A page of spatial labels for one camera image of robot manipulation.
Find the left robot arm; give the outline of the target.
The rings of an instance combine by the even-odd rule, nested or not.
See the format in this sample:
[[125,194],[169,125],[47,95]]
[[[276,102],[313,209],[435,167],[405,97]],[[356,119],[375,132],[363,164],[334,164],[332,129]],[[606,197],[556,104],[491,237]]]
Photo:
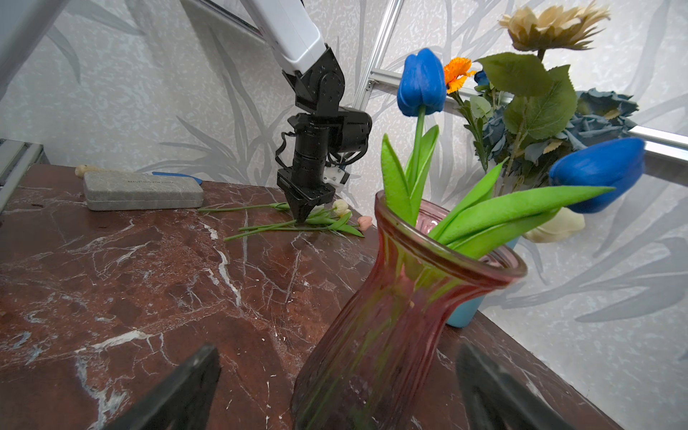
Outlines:
[[[324,181],[329,166],[347,166],[367,153],[372,118],[342,107],[345,77],[333,50],[300,1],[245,1],[245,10],[269,44],[302,111],[288,122],[295,137],[292,166],[282,164],[277,184],[298,224],[333,200]],[[66,8],[64,1],[1,3],[1,87],[7,88]]]

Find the white blue-tinted tulip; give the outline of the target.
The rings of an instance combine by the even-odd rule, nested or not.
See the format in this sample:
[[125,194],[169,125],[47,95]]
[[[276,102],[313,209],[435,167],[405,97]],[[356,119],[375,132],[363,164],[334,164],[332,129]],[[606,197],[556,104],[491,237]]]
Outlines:
[[238,207],[204,207],[199,208],[197,211],[199,213],[220,213],[220,212],[231,212],[231,211],[248,211],[256,209],[266,209],[270,208],[275,211],[290,211],[290,206],[286,202],[275,202],[274,204],[257,204],[257,205],[247,205]]

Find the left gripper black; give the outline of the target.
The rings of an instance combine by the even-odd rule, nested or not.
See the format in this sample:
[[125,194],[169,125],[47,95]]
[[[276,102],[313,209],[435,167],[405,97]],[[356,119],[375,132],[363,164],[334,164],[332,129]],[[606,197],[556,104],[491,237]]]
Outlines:
[[311,173],[302,174],[293,168],[278,171],[277,184],[287,198],[290,212],[297,223],[305,223],[311,211],[318,206],[333,201],[335,189],[316,179]]

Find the orange marigold flower stem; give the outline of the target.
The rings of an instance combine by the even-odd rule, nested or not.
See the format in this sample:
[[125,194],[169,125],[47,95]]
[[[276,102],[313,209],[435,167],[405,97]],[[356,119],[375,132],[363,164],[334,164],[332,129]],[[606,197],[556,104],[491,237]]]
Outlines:
[[464,127],[471,132],[476,155],[478,156],[478,160],[483,170],[487,172],[488,157],[483,139],[483,130],[487,115],[479,109],[479,104],[481,104],[484,99],[478,97],[470,100],[463,100],[460,96],[460,90],[463,88],[464,84],[469,78],[477,73],[476,71],[471,71],[471,66],[472,62],[467,58],[454,58],[444,67],[445,85],[447,94],[457,103],[457,110],[467,122]]

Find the pale yellow tulip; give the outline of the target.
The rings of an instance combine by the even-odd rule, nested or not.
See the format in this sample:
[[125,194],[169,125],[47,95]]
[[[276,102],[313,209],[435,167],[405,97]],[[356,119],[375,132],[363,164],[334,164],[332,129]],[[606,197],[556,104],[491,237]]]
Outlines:
[[350,217],[351,210],[349,209],[349,204],[346,201],[339,199],[336,200],[329,208],[324,206],[316,207],[315,209],[313,209],[313,211],[310,212],[306,220],[303,222],[290,220],[282,223],[243,227],[239,231],[242,233],[253,233],[254,231],[267,231],[277,229],[328,229],[331,225],[335,224],[336,222],[339,222],[341,219],[346,218],[348,220]]

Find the teal cylindrical vase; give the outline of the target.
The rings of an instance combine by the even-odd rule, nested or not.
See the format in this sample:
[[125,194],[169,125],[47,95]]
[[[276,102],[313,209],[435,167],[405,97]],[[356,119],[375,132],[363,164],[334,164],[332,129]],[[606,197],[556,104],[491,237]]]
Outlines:
[[457,329],[466,328],[473,320],[486,295],[476,297],[457,306],[446,324]]

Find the cream white tulip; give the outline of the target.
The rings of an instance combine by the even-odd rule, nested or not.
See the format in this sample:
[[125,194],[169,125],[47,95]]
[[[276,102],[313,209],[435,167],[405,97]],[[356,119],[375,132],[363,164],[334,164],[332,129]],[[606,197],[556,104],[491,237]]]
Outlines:
[[569,238],[584,228],[585,218],[582,214],[562,208],[552,220],[522,236],[533,243],[555,243]]

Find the beige sunflower stem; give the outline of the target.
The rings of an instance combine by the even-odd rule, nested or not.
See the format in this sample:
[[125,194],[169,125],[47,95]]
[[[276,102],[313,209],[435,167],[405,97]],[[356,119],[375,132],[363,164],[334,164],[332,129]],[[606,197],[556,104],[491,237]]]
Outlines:
[[503,15],[498,23],[508,33],[514,52],[482,57],[478,62],[489,82],[502,93],[512,95],[503,111],[505,162],[499,194],[523,187],[538,187],[541,174],[550,164],[546,154],[555,154],[561,134],[573,118],[578,96],[569,75],[570,66],[547,69],[548,50],[588,50],[591,38],[601,32],[598,25],[611,18],[607,6],[594,1],[567,8],[553,5],[540,13],[522,6]]

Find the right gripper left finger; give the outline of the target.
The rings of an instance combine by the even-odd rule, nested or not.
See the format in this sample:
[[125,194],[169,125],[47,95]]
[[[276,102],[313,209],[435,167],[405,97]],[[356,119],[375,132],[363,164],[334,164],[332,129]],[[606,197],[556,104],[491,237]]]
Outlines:
[[220,354],[204,345],[107,429],[204,429],[220,379]]

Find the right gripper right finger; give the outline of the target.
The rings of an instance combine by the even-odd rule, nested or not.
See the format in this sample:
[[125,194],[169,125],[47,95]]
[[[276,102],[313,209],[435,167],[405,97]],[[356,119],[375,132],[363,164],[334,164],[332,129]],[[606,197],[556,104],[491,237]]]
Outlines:
[[471,429],[571,429],[550,406],[470,344],[455,361]]

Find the red glass vase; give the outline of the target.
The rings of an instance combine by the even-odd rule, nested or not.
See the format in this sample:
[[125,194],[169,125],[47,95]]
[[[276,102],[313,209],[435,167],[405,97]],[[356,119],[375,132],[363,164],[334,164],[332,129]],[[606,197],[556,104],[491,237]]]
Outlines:
[[297,377],[291,399],[297,429],[407,427],[456,307],[526,275],[509,247],[474,260],[431,239],[429,231],[446,215],[431,202],[422,202],[412,226],[378,193],[374,215],[376,263]]

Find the light blue rose bouquet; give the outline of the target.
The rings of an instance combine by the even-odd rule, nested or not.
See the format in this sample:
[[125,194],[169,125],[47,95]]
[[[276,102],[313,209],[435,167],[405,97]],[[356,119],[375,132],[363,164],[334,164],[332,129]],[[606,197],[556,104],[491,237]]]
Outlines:
[[516,189],[544,186],[548,170],[564,156],[606,141],[625,138],[635,127],[631,116],[638,103],[630,95],[595,88],[579,91],[578,107],[562,132],[545,140],[527,138],[515,156],[508,144],[515,134],[506,130],[505,107],[500,107],[484,127],[484,143],[491,161],[508,158],[512,170],[503,172],[507,184]]

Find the blue tulip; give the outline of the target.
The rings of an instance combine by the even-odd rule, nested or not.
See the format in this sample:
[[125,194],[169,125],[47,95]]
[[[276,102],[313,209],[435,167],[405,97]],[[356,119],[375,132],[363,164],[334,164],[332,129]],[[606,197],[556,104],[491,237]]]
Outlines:
[[444,109],[446,89],[444,68],[428,48],[406,58],[397,91],[398,108],[404,116],[415,118],[412,152],[403,167],[389,136],[383,137],[381,167],[386,204],[401,220],[414,227],[432,164],[440,129],[425,129],[426,116]]
[[629,191],[645,170],[646,142],[615,139],[573,152],[549,170],[549,185],[494,197],[503,169],[492,168],[428,236],[478,259],[546,222],[562,209],[603,211]]

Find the dark blue rose stem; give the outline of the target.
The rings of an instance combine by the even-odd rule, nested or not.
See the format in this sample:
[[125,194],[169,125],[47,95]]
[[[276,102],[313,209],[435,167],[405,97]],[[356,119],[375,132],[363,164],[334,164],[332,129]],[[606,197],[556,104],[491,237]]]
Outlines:
[[476,84],[476,91],[487,91],[490,88],[490,81],[487,74],[484,71],[479,71],[473,76],[473,80]]

